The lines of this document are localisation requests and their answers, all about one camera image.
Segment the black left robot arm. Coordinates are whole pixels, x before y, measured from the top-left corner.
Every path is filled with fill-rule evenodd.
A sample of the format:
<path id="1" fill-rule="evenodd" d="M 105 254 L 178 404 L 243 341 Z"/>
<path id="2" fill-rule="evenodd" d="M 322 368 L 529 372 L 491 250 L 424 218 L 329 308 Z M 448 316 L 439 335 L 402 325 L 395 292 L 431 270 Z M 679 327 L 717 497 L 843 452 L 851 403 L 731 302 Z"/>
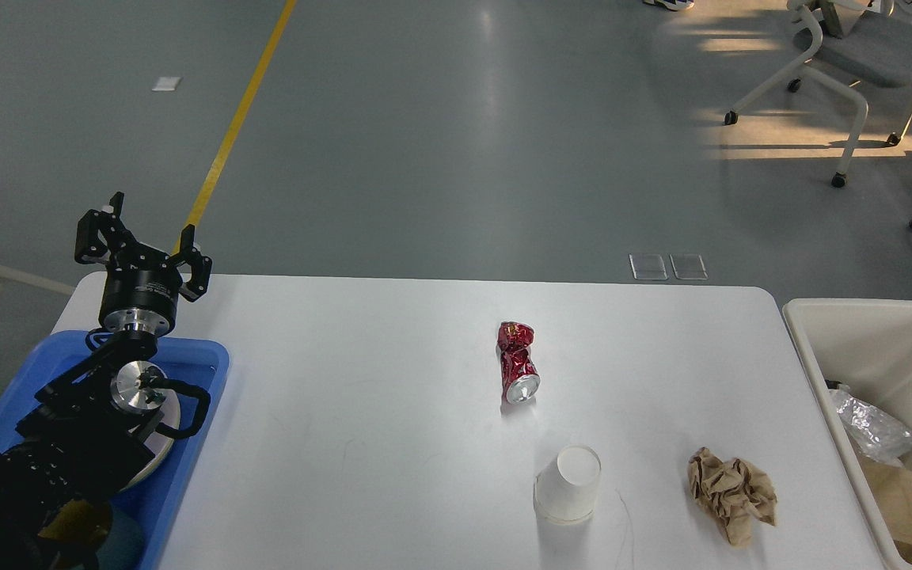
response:
<path id="1" fill-rule="evenodd" d="M 92 549 L 43 536 L 75 500 L 102 504 L 154 458 L 152 434 L 191 438 L 212 397 L 155 364 L 159 340 L 175 328 L 178 299 L 205 295 L 212 260 L 185 225 L 174 253 L 138 241 L 124 226 L 124 193 L 79 220 L 74 260 L 106 270 L 89 354 L 36 392 L 19 420 L 21 442 L 0 451 L 0 569 L 50 569 L 71 557 L 97 569 Z"/>

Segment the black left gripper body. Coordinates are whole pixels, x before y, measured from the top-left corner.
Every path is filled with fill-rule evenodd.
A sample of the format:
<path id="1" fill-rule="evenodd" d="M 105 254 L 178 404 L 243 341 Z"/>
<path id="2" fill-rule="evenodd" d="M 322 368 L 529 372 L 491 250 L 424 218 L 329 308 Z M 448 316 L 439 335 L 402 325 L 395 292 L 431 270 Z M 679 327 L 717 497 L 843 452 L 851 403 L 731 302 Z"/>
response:
<path id="1" fill-rule="evenodd" d="M 169 257 L 104 265 L 106 278 L 98 322 L 106 332 L 124 329 L 165 336 L 175 328 L 177 300 L 182 286 L 180 271 Z"/>

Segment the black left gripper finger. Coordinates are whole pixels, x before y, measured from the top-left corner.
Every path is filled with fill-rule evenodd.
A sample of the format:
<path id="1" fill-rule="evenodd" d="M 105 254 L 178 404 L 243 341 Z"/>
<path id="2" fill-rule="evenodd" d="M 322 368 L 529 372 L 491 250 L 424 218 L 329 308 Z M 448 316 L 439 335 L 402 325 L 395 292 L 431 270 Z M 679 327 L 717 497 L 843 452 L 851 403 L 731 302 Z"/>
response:
<path id="1" fill-rule="evenodd" d="M 177 273 L 182 266 L 189 267 L 189 279 L 180 285 L 180 295 L 188 302 L 196 302 L 207 293 L 213 262 L 203 255 L 195 243 L 196 225 L 187 224 L 180 234 L 177 251 L 171 255 L 171 268 Z"/>
<path id="2" fill-rule="evenodd" d="M 138 242 L 124 226 L 124 193 L 116 192 L 108 205 L 86 211 L 79 219 L 75 262 L 101 264 L 109 272 L 140 270 Z"/>

